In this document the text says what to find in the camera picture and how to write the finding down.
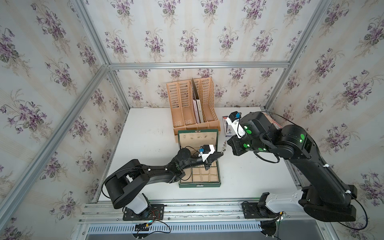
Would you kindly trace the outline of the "green jewelry box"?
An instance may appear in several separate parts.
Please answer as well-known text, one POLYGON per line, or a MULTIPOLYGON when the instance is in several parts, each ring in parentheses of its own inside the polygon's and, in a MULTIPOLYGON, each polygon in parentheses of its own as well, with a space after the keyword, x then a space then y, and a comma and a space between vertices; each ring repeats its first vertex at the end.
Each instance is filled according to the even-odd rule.
MULTIPOLYGON (((218 130, 185 130, 178 132, 179 147, 191 151, 198 158, 204 145, 213 145, 218 150, 218 130)), ((180 188, 218 188, 221 186, 220 167, 217 161, 187 164, 186 175, 179 181, 180 188)))

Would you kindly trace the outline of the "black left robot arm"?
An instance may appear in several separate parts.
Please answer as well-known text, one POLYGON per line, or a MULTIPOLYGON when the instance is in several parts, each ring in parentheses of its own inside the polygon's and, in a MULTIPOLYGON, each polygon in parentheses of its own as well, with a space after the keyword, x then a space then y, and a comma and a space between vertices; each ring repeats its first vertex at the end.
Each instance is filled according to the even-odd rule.
POLYGON ((127 207, 140 215, 149 209, 149 201, 140 194, 150 184, 180 181, 185 169, 204 166, 209 170, 214 162, 224 155, 217 152, 213 145, 204 145, 193 155, 188 148, 181 148, 172 160, 164 166, 148 166, 133 159, 109 175, 103 185, 114 209, 127 207))

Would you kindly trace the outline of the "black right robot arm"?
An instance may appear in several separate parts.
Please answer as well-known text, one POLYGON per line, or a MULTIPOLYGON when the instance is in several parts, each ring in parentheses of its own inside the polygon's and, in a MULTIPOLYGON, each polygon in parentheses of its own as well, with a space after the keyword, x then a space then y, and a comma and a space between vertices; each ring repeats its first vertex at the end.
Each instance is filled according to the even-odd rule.
POLYGON ((263 193, 258 202, 262 213, 304 212, 322 222, 354 222, 357 210, 351 201, 358 190, 345 184, 326 163, 315 140, 296 124, 277 129, 263 112, 244 117, 231 113, 227 123, 235 131, 228 141, 235 156, 252 152, 273 154, 295 166, 310 185, 291 194, 263 193))

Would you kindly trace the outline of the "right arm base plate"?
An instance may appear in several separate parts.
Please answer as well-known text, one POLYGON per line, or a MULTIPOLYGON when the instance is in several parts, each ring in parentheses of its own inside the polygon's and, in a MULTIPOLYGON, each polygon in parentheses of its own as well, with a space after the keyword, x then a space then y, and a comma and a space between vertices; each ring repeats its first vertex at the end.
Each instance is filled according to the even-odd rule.
POLYGON ((245 219, 276 219, 279 216, 267 208, 259 208, 257 202, 244 201, 241 203, 241 207, 245 219))

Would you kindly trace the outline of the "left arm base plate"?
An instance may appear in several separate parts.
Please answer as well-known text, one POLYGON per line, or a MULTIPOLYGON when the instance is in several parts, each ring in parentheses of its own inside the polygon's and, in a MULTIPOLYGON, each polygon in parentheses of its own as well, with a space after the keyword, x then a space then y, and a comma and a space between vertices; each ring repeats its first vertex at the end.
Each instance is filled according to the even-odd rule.
POLYGON ((164 204, 154 204, 146 208, 142 213, 136 214, 127 207, 123 210, 123 221, 150 221, 163 220, 164 204))

